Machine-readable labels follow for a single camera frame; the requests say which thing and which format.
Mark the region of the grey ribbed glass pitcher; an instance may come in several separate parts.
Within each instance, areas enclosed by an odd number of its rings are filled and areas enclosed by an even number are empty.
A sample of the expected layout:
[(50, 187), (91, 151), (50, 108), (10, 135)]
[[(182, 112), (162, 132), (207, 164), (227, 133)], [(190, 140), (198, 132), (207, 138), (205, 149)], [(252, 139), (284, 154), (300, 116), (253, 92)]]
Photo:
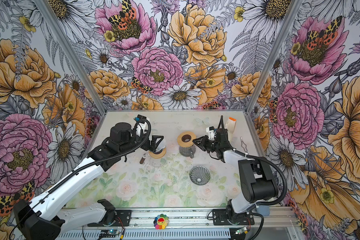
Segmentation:
[(181, 147), (179, 146), (180, 154), (184, 157), (190, 157), (193, 159), (195, 157), (196, 147), (192, 145), (191, 147)]

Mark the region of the grey glass dripper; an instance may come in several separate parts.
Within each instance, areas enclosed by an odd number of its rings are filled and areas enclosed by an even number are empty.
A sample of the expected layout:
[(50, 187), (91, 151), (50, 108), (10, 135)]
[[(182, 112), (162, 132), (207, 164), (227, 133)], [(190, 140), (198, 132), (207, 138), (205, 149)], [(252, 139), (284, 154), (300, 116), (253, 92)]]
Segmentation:
[(191, 182), (197, 186), (206, 185), (211, 179), (210, 171), (204, 166), (192, 167), (189, 175)]

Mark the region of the clear glass carafe wooden handle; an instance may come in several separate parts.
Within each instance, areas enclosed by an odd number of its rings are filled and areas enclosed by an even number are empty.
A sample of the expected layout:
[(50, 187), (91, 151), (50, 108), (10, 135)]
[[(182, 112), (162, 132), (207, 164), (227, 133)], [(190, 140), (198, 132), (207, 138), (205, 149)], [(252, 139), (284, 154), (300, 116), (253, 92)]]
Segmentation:
[(148, 166), (151, 166), (154, 168), (159, 168), (166, 164), (166, 160), (165, 159), (155, 159), (155, 158), (151, 157), (149, 154), (145, 153), (141, 157), (139, 163), (140, 163), (140, 165), (148, 165)]

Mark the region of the white paper coffee filter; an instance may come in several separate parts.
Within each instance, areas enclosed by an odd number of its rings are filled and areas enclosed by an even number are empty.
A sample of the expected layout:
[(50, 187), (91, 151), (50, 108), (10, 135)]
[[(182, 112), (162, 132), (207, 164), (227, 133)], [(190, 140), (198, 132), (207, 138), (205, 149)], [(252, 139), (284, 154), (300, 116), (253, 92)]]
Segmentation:
[(162, 139), (162, 140), (160, 141), (160, 143), (157, 144), (156, 151), (157, 151), (157, 152), (160, 152), (160, 151), (163, 150), (165, 147), (166, 147), (166, 140), (165, 140), (165, 139)]

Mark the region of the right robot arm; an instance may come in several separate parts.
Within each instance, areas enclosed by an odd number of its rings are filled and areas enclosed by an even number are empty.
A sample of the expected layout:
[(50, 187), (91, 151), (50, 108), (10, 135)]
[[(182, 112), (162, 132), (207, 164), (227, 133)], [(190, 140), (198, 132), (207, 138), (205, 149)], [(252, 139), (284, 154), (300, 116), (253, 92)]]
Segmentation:
[(286, 191), (279, 192), (271, 167), (280, 169), (264, 157), (251, 156), (235, 149), (228, 139), (228, 130), (219, 127), (207, 129), (206, 136), (193, 140), (193, 144), (204, 152), (216, 153), (216, 159), (230, 164), (239, 170), (241, 194), (230, 199), (224, 213), (213, 210), (218, 221), (232, 225), (253, 224), (251, 211), (259, 206), (272, 206), (280, 203)]

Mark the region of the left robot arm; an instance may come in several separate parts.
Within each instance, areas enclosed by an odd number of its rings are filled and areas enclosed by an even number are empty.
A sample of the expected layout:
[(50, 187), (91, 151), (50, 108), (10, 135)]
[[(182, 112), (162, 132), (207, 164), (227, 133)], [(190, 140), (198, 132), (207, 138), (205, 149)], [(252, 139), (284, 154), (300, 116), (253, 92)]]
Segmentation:
[(20, 200), (13, 208), (17, 228), (27, 240), (54, 240), (59, 234), (88, 224), (111, 226), (116, 208), (105, 199), (73, 210), (66, 203), (92, 180), (104, 174), (137, 149), (152, 153), (165, 148), (164, 136), (151, 135), (151, 123), (138, 116), (134, 126), (117, 123), (110, 136), (88, 153), (83, 161), (46, 192), (32, 200)]

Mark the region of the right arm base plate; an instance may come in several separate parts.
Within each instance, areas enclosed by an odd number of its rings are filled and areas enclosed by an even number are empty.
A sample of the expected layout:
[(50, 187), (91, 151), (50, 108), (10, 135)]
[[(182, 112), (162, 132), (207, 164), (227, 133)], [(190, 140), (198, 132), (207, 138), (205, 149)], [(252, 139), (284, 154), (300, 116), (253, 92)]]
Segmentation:
[(255, 224), (252, 215), (228, 212), (226, 209), (213, 209), (212, 217), (214, 226), (252, 226)]

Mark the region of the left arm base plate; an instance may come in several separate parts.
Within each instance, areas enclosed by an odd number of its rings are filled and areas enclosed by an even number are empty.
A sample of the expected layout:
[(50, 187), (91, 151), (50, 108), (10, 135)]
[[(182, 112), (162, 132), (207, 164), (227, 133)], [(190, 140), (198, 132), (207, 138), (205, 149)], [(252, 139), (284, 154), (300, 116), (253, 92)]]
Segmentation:
[(107, 211), (98, 223), (88, 224), (88, 227), (128, 227), (131, 214), (131, 210)]

